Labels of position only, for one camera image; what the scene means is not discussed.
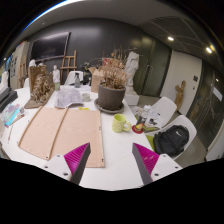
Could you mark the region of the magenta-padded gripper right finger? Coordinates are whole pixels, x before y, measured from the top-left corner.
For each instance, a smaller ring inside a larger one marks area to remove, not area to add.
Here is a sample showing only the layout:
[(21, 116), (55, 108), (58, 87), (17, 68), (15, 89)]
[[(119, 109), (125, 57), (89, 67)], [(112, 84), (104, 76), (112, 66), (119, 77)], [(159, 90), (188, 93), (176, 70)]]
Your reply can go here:
[(167, 154), (154, 151), (134, 143), (132, 153), (136, 160), (143, 185), (147, 185), (182, 169)]

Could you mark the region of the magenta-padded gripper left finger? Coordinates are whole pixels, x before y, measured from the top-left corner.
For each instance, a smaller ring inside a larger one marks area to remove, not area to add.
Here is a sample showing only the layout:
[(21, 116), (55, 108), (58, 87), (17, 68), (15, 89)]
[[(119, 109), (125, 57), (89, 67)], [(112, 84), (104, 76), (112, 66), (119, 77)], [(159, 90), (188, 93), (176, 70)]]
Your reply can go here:
[(78, 185), (90, 153), (90, 144), (85, 143), (64, 155), (56, 154), (42, 169)]

